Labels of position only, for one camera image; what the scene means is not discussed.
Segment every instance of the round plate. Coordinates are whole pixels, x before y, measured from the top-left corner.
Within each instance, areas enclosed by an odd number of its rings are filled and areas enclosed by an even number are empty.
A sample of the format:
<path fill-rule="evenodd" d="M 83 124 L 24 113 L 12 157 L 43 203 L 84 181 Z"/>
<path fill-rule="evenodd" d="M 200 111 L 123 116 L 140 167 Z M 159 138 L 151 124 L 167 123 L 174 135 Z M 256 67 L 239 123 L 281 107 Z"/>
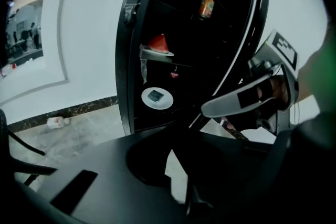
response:
<path fill-rule="evenodd" d="M 161 55 L 161 56 L 174 56 L 174 53 L 168 52 L 167 54 L 163 54 L 161 52 L 157 52 L 151 49 L 143 49 L 145 52 L 148 52 L 149 54 L 154 54 L 154 55 Z"/>
<path fill-rule="evenodd" d="M 148 94 L 150 94 L 150 92 L 153 90 L 163 94 L 163 97 L 158 102 L 154 102 L 148 97 Z M 174 102 L 173 96 L 168 91 L 157 87 L 150 87 L 145 89 L 141 94 L 141 99 L 145 105 L 158 110 L 170 108 Z"/>

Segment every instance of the soda can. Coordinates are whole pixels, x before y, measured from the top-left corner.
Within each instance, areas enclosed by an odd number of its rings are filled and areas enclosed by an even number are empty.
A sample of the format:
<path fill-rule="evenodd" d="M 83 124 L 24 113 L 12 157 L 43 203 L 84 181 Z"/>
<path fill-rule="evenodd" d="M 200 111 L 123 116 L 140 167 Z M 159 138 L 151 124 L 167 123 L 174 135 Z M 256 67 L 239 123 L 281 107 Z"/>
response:
<path fill-rule="evenodd" d="M 201 18 L 209 19 L 214 9 L 215 2 L 213 0 L 202 0 L 201 6 L 199 7 L 198 15 Z"/>

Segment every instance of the marble baseboard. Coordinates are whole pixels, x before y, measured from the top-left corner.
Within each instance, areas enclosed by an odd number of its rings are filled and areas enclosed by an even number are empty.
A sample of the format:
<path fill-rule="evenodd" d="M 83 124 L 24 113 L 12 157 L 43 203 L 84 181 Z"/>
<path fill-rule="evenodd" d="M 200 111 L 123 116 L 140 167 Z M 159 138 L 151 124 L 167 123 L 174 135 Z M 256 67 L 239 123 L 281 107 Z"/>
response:
<path fill-rule="evenodd" d="M 84 104 L 79 104 L 79 105 L 74 105 L 69 108 L 64 108 L 56 111 L 52 111 L 46 114 L 42 114 L 39 116 L 35 116 L 23 121 L 19 121 L 13 124 L 10 124 L 8 128 L 13 132 L 20 132 L 32 127 L 36 127 L 39 125 L 43 125 L 47 123 L 48 118 L 51 117 L 57 117 L 57 116 L 63 116 L 65 118 L 70 118 L 73 116 L 78 116 L 83 113 L 87 113 L 90 111 L 98 110 L 98 109 L 103 109 L 108 106 L 112 106 L 118 104 L 118 98 L 116 96 L 112 97 L 106 97 L 103 99 L 95 100 L 92 102 L 84 103 Z"/>

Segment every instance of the floor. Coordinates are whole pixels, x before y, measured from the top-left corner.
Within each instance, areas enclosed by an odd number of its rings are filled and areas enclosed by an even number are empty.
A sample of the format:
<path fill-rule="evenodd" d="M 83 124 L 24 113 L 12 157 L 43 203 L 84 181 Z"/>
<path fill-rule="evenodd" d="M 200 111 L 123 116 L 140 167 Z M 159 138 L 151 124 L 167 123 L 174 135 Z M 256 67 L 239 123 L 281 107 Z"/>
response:
<path fill-rule="evenodd" d="M 202 131 L 233 138 L 213 120 L 209 121 Z M 119 107 L 113 105 L 72 117 L 70 124 L 61 129 L 49 129 L 47 125 L 41 125 L 18 132 L 16 135 L 29 145 L 44 151 L 46 156 L 40 156 L 27 150 L 10 137 L 9 147 L 13 157 L 28 163 L 57 168 L 67 164 L 90 146 L 123 137 L 124 131 Z M 173 197 L 183 202 L 185 200 L 187 175 L 172 151 L 167 160 L 166 174 L 172 179 Z M 16 174 L 18 181 L 24 182 L 27 178 L 28 175 L 26 174 Z M 30 187 L 37 190 L 44 178 L 44 176 L 39 176 Z"/>

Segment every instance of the bottle with red label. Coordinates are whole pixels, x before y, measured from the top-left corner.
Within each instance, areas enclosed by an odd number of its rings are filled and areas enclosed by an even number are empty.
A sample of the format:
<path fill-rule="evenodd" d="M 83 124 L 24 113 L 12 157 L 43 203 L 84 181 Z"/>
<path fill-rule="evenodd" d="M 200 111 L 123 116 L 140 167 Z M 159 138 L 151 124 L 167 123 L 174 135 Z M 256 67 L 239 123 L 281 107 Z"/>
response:
<path fill-rule="evenodd" d="M 172 79 L 177 79 L 178 76 L 179 76 L 179 73 L 177 71 L 177 66 L 175 67 L 174 71 L 173 72 L 170 72 L 169 76 L 172 78 Z"/>

